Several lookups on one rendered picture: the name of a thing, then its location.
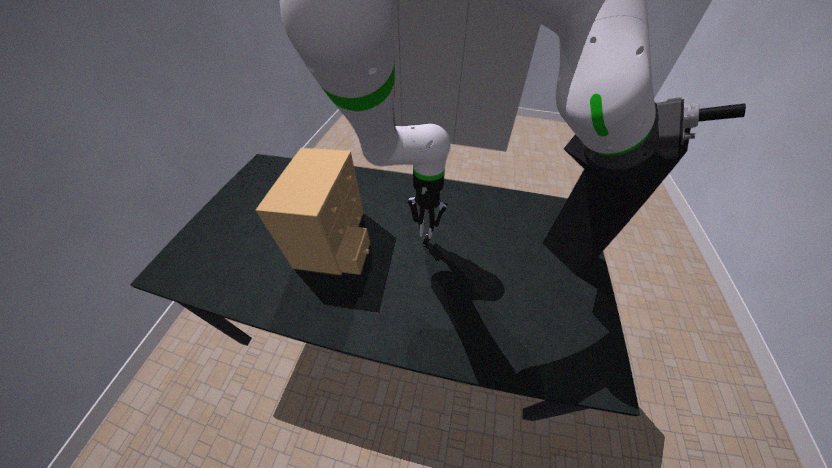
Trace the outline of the wooden drawer front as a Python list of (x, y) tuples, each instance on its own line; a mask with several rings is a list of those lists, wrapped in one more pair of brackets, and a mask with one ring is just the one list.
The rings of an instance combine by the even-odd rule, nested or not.
[(332, 249), (334, 256), (336, 255), (337, 249), (345, 233), (345, 229), (347, 227), (347, 220), (344, 214), (343, 207), (341, 207), (339, 214), (335, 220), (335, 223), (332, 227), (332, 230), (328, 236), (328, 242)]
[(349, 219), (351, 217), (351, 214), (353, 212), (353, 209), (355, 207), (355, 204), (357, 202), (358, 197), (359, 197), (358, 188), (357, 188), (356, 180), (354, 179), (354, 181), (353, 181), (353, 183), (352, 183), (352, 185), (351, 185), (351, 187), (348, 191), (348, 194), (347, 194), (347, 196), (346, 196), (346, 198), (343, 202), (343, 206), (344, 206), (344, 209), (345, 209), (345, 213), (346, 213), (348, 222), (349, 222)]
[(362, 212), (361, 202), (360, 202), (360, 199), (358, 199), (357, 204), (355, 206), (355, 209), (353, 211), (353, 214), (351, 216), (351, 219), (349, 221), (349, 226), (358, 227), (359, 222), (362, 219), (362, 214), (363, 214), (363, 212)]
[[(338, 189), (336, 184), (334, 184), (322, 210), (320, 211), (318, 217), (326, 234), (328, 236), (330, 229), (334, 223), (334, 220), (338, 214), (338, 209), (340, 209), (342, 203), (340, 200), (340, 196), (338, 193)], [(333, 208), (334, 207), (334, 208)]]
[(354, 176), (355, 174), (353, 170), (352, 160), (349, 156), (341, 173), (337, 178), (337, 184), (342, 198), (342, 202), (347, 194), (347, 191), (352, 183), (351, 181), (353, 180)]
[(367, 228), (348, 226), (335, 257), (340, 271), (361, 275), (369, 245)]

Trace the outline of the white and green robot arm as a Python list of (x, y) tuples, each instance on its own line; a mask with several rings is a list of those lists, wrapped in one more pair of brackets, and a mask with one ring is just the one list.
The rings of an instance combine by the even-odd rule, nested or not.
[[(677, 158), (678, 146), (695, 139), (686, 128), (745, 116), (745, 103), (702, 109), (682, 97), (655, 103), (646, 0), (494, 1), (558, 35), (556, 105), (602, 168), (628, 169), (654, 152)], [(366, 160), (414, 165), (414, 189), (440, 192), (447, 132), (435, 124), (395, 126), (392, 0), (280, 0), (280, 11), (291, 43), (354, 127)]]

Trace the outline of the small brown chest of drawers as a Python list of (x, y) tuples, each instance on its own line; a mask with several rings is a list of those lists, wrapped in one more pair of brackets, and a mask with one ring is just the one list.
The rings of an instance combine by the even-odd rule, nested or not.
[[(300, 148), (256, 209), (293, 269), (342, 274), (328, 236), (341, 207), (347, 220), (343, 202), (353, 181), (342, 202), (337, 178), (349, 156), (355, 174), (351, 151)], [(342, 205), (326, 237), (318, 215), (334, 184)]]

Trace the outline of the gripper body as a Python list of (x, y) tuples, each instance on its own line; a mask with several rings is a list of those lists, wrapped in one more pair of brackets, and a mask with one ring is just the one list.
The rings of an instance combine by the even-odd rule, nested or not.
[(420, 206), (421, 202), (424, 202), (424, 209), (427, 209), (427, 210), (428, 210), (428, 204), (431, 203), (432, 201), (434, 201), (434, 202), (431, 203), (432, 204), (432, 210), (433, 210), (437, 206), (440, 205), (441, 200), (440, 200), (439, 197), (440, 197), (440, 192), (438, 192), (436, 194), (432, 194), (432, 195), (425, 195), (425, 194), (421, 194), (421, 193), (416, 191), (415, 201), (417, 202), (417, 204), (419, 206)]

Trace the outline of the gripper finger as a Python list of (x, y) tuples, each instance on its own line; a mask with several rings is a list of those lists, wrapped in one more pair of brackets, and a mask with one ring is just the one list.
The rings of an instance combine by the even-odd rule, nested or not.
[[(439, 202), (440, 202), (440, 201), (439, 201)], [(444, 203), (444, 204), (443, 204), (442, 202), (440, 202), (440, 205), (439, 205), (439, 210), (440, 210), (440, 211), (439, 211), (439, 214), (438, 214), (437, 220), (435, 220), (435, 217), (434, 217), (434, 209), (432, 210), (432, 204), (431, 204), (431, 203), (429, 203), (429, 204), (428, 204), (428, 211), (429, 211), (429, 222), (430, 222), (430, 226), (429, 226), (429, 239), (431, 239), (431, 236), (432, 236), (432, 232), (433, 232), (434, 226), (438, 227), (439, 222), (440, 222), (440, 219), (441, 219), (441, 216), (442, 216), (443, 212), (446, 210), (446, 208), (447, 208), (447, 203)]]
[(412, 212), (414, 222), (419, 223), (420, 237), (422, 237), (423, 232), (424, 232), (424, 220), (423, 220), (424, 219), (424, 212), (425, 212), (424, 202), (421, 202), (421, 204), (420, 204), (420, 215), (419, 216), (418, 216), (415, 197), (410, 196), (410, 198), (408, 200), (408, 204), (411, 207), (411, 212)]

